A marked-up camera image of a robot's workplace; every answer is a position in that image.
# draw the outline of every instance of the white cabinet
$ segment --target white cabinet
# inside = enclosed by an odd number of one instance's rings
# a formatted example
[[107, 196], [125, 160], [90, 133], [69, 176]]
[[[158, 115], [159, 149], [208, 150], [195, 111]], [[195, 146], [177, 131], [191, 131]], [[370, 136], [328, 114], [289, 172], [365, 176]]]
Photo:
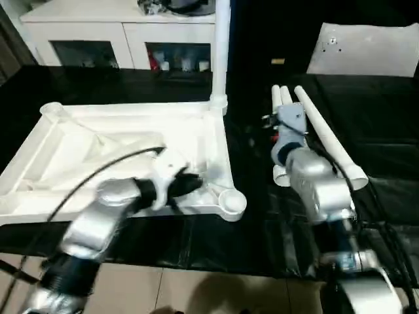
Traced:
[[146, 16], [136, 0], [50, 0], [20, 20], [45, 65], [210, 70], [215, 15]]
[[122, 23], [25, 23], [45, 65], [132, 68]]
[[124, 23], [124, 30], [136, 69], [163, 62], [170, 69], [210, 69], [214, 24]]

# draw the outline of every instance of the black table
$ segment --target black table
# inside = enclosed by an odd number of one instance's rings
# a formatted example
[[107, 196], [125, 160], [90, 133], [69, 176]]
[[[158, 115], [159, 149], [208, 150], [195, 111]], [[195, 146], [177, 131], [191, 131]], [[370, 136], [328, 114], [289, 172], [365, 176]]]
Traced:
[[[109, 262], [271, 277], [315, 277], [317, 249], [298, 196], [272, 182], [270, 139], [260, 127], [270, 87], [304, 86], [370, 183], [355, 193], [364, 225], [361, 241], [378, 254], [395, 284], [400, 276], [388, 249], [389, 222], [419, 277], [419, 104], [410, 78], [299, 75], [229, 76], [225, 117], [234, 184], [247, 198], [242, 219], [216, 215], [132, 219]], [[38, 121], [41, 105], [202, 101], [208, 74], [176, 75], [114, 69], [25, 67], [0, 88], [3, 169]], [[33, 255], [51, 254], [67, 223], [48, 228]], [[0, 227], [0, 251], [22, 253], [41, 224]]]

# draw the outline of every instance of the robotic arm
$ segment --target robotic arm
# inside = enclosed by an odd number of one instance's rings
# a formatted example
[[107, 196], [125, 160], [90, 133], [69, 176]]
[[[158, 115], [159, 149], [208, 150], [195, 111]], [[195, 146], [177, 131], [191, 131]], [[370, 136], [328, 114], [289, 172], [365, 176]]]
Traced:
[[[285, 167], [289, 185], [307, 210], [321, 253], [318, 266], [332, 269], [335, 275], [322, 292], [323, 312], [402, 313], [401, 302], [374, 251], [359, 248], [352, 230], [356, 212], [348, 183], [326, 158], [305, 145], [302, 104], [279, 106], [267, 118], [278, 125], [280, 134], [272, 159]], [[166, 149], [148, 179], [101, 183], [95, 200], [69, 225], [21, 313], [82, 313], [100, 265], [126, 219], [144, 208], [159, 210], [171, 197], [202, 185], [199, 176], [182, 174], [186, 166], [180, 155]]]
[[356, 212], [349, 182], [333, 165], [305, 145], [306, 119], [301, 103], [275, 108], [266, 117], [278, 126], [271, 157], [285, 167], [289, 184], [300, 196], [320, 250], [319, 267], [335, 279], [323, 289], [323, 312], [402, 313], [401, 302], [371, 249], [360, 249], [352, 230]]
[[202, 186], [199, 176], [183, 174], [186, 167], [179, 154], [166, 149], [155, 160], [148, 179], [102, 182], [95, 200], [69, 225], [21, 313], [82, 313], [101, 263], [127, 218], [148, 207], [159, 210], [168, 198]]

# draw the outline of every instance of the black fabric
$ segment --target black fabric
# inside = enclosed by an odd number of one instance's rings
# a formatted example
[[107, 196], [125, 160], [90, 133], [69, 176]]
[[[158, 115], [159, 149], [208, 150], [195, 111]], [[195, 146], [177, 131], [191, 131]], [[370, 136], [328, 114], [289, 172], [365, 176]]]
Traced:
[[[8, 114], [0, 116], [0, 166], [4, 168], [38, 121], [49, 101], [65, 105], [209, 98], [207, 73], [160, 75], [150, 71], [25, 67], [0, 88]], [[234, 184], [247, 198], [238, 222], [216, 215], [135, 218], [129, 221], [108, 261], [248, 273], [271, 277], [316, 278], [318, 254], [299, 197], [272, 180], [270, 134], [262, 115], [272, 108], [270, 87], [303, 85], [370, 183], [355, 192], [364, 224], [361, 244], [372, 247], [397, 285], [400, 275], [388, 249], [389, 222], [419, 276], [419, 85], [413, 78], [300, 75], [294, 77], [228, 76], [225, 117]], [[314, 135], [312, 126], [308, 131]], [[0, 227], [0, 251], [22, 253], [41, 224]], [[66, 223], [50, 226], [31, 252], [54, 252]]]
[[[412, 0], [232, 0], [230, 69], [266, 75], [305, 73], [322, 23], [409, 26], [419, 22]], [[272, 59], [285, 59], [272, 65]]]

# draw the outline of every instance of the cabinet glass door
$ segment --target cabinet glass door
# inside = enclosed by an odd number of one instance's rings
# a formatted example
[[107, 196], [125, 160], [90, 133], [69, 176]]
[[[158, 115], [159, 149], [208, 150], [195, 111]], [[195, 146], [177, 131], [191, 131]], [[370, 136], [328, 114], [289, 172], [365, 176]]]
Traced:
[[64, 66], [118, 67], [109, 41], [50, 41]]
[[211, 71], [211, 45], [196, 43], [145, 43], [154, 71]]

